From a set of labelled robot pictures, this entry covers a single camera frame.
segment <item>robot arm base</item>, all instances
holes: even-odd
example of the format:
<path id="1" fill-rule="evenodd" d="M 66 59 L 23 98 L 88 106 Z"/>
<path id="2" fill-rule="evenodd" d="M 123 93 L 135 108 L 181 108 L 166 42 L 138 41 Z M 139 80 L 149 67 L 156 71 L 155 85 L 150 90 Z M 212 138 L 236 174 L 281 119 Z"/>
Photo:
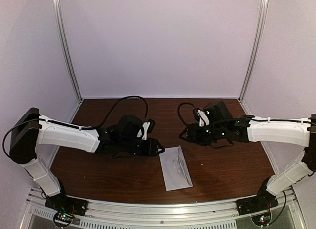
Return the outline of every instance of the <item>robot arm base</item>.
<path id="1" fill-rule="evenodd" d="M 65 188 L 62 182 L 59 179 L 58 181 L 60 184 L 60 193 L 55 196 L 48 196 L 45 206 L 69 215 L 76 214 L 79 216 L 84 216 L 88 201 L 66 196 Z"/>
<path id="2" fill-rule="evenodd" d="M 256 196 L 237 200 L 236 204 L 239 215 L 266 211 L 269 208 L 278 206 L 276 196 L 266 191 L 269 179 L 270 177 L 263 181 Z"/>

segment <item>brown wooden surface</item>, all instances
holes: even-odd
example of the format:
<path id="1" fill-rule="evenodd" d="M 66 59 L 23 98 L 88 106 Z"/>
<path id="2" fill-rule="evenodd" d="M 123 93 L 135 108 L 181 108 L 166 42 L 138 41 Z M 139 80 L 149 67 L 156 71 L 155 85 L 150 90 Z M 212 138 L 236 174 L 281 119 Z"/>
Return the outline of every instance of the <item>brown wooden surface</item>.
<path id="1" fill-rule="evenodd" d="M 97 125 L 116 100 L 85 100 L 73 123 Z M 193 187 L 166 191 L 159 157 L 111 159 L 85 151 L 61 147 L 52 172 L 62 180 L 68 195 L 122 203 L 187 203 L 222 200 L 256 194 L 262 181 L 273 174 L 260 143 L 235 143 L 213 149 L 178 138 L 184 129 L 176 110 L 179 103 L 204 107 L 211 99 L 147 99 L 148 118 L 156 121 L 150 137 L 166 148 L 181 145 Z M 225 100 L 234 117 L 244 114 L 237 100 Z M 117 105 L 104 126 L 116 124 L 126 114 L 144 116 L 140 100 Z M 183 107 L 184 119 L 191 123 L 192 108 Z"/>

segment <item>white robotic arm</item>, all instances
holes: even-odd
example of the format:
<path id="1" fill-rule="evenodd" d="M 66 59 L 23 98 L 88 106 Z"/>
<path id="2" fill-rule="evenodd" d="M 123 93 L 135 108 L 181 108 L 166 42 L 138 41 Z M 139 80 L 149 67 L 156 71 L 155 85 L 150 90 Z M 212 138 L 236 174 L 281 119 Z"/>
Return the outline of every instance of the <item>white robotic arm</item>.
<path id="1" fill-rule="evenodd" d="M 316 171 L 316 114 L 302 119 L 271 119 L 249 115 L 233 118 L 223 101 L 209 104 L 203 110 L 195 108 L 193 113 L 198 123 L 188 124 L 179 135 L 179 138 L 188 142 L 209 146 L 220 139 L 230 143 L 274 141 L 305 147 L 304 153 L 293 164 L 267 178 L 254 198 L 237 201 L 241 215 L 265 210 L 268 204 L 277 206 L 278 194 Z"/>
<path id="2" fill-rule="evenodd" d="M 85 200 L 66 196 L 65 189 L 37 154 L 35 146 L 52 144 L 81 149 L 89 153 L 116 155 L 127 152 L 131 155 L 156 156 L 164 152 L 157 139 L 148 138 L 155 122 L 141 121 L 125 115 L 117 125 L 85 127 L 60 122 L 39 114 L 36 108 L 29 109 L 12 128 L 9 157 L 21 165 L 43 189 L 46 205 L 59 212 L 84 215 Z"/>

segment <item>white plastic housing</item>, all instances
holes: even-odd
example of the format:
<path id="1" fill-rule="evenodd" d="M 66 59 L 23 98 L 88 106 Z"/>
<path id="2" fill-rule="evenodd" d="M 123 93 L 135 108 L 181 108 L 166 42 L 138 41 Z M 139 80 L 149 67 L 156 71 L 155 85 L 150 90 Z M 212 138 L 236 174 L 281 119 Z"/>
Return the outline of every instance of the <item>white plastic housing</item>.
<path id="1" fill-rule="evenodd" d="M 55 196 L 60 193 L 58 179 L 51 173 L 38 154 L 36 159 L 32 159 L 27 164 L 21 164 L 21 166 L 24 167 L 32 176 L 33 180 L 43 188 L 47 196 Z"/>
<path id="2" fill-rule="evenodd" d="M 143 123 L 144 134 L 143 134 L 142 140 L 147 139 L 147 132 L 148 132 L 149 126 L 150 126 L 150 122 Z M 140 138 L 141 136 L 142 136 L 142 130 L 139 130 L 137 133 L 137 138 Z"/>
<path id="3" fill-rule="evenodd" d="M 42 129 L 39 130 L 37 144 L 54 144 L 75 149 L 85 150 L 94 153 L 99 146 L 99 134 L 96 130 L 79 130 L 59 124 L 47 122 L 50 119 L 44 115 L 40 118 L 46 121 L 40 121 Z"/>
<path id="4" fill-rule="evenodd" d="M 207 126 L 209 125 L 209 119 L 207 118 L 206 114 L 202 110 L 198 110 L 197 114 L 199 116 L 199 125 L 200 127 L 203 127 L 204 125 Z"/>
<path id="5" fill-rule="evenodd" d="M 269 120 L 269 118 L 255 117 L 258 120 Z M 274 141 L 282 143 L 298 144 L 307 147 L 310 140 L 310 133 L 307 128 L 310 124 L 302 121 L 309 121 L 307 118 L 297 119 L 300 123 L 269 121 L 251 121 L 247 128 L 249 141 Z"/>
<path id="6" fill-rule="evenodd" d="M 287 166 L 283 172 L 271 176 L 267 183 L 267 191 L 270 194 L 276 196 L 285 188 L 313 173 L 307 165 L 302 162 L 303 155 L 304 153 L 297 158 L 292 165 Z"/>

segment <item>white wall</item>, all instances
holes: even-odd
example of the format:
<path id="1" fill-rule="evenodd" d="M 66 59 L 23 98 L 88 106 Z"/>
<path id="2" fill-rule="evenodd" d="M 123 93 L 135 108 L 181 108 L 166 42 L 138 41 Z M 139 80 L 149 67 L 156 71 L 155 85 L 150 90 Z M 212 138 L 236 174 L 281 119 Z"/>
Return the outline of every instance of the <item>white wall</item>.
<path id="1" fill-rule="evenodd" d="M 260 52 L 245 101 L 254 115 L 310 117 L 316 113 L 316 0 L 269 0 Z M 303 149 L 268 143 L 283 170 Z M 316 177 L 295 185 L 309 229 L 316 225 Z"/>
<path id="2" fill-rule="evenodd" d="M 238 97 L 261 0 L 60 0 L 83 97 Z"/>
<path id="3" fill-rule="evenodd" d="M 0 0 L 0 139 L 30 107 L 67 121 L 77 101 L 58 37 L 52 0 Z M 46 161 L 53 146 L 39 149 Z M 32 184 L 0 153 L 0 225 L 15 229 Z"/>

